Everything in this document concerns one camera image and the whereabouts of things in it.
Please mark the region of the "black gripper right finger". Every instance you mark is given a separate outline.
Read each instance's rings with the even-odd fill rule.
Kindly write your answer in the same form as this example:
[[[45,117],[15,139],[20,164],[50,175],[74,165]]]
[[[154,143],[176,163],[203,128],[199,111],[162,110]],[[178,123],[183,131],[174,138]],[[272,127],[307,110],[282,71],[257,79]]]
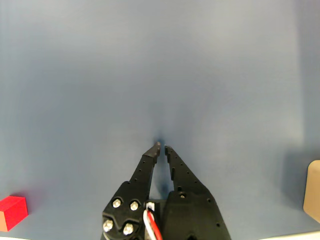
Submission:
[[[211,192],[170,146],[165,146],[174,190],[168,194],[161,234],[164,240],[230,240]]]

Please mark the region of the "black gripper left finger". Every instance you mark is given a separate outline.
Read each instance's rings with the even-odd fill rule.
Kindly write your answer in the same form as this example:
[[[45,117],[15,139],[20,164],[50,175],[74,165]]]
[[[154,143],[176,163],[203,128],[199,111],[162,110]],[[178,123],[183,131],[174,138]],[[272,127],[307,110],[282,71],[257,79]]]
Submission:
[[[156,142],[141,157],[130,180],[123,182],[102,211],[102,240],[143,240],[143,212],[149,201],[153,170],[161,151]]]

